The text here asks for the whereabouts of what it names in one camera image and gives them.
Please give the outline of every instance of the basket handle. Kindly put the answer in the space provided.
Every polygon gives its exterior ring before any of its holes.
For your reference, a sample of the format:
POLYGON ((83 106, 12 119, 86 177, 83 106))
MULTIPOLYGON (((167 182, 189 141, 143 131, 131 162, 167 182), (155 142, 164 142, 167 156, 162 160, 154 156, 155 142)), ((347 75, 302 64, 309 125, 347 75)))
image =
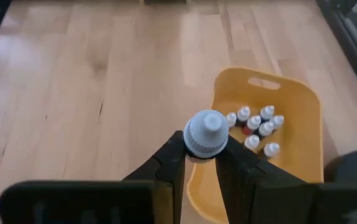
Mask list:
POLYGON ((292 78, 278 76, 278 75, 272 75, 272 74, 268 74, 268 73, 264 73, 264 72, 259 72, 259 71, 253 70, 253 69, 240 68, 240 67, 227 68, 227 69, 223 70, 219 74, 218 79, 225 79, 228 76, 232 76, 232 75, 240 76, 242 78, 242 80, 245 78, 245 79, 247 79, 247 82, 249 83, 249 85, 255 85, 255 86, 264 88, 266 90, 278 91, 278 90, 282 89, 282 87, 294 86, 294 85, 302 86, 302 87, 306 87, 306 88, 310 89, 306 84, 299 82, 297 80, 294 80, 292 78), (279 86, 277 88, 269 88, 268 86, 251 83, 249 80, 252 78, 256 78, 256 79, 262 80, 262 81, 264 80, 264 81, 267 81, 270 83, 276 83, 279 86))

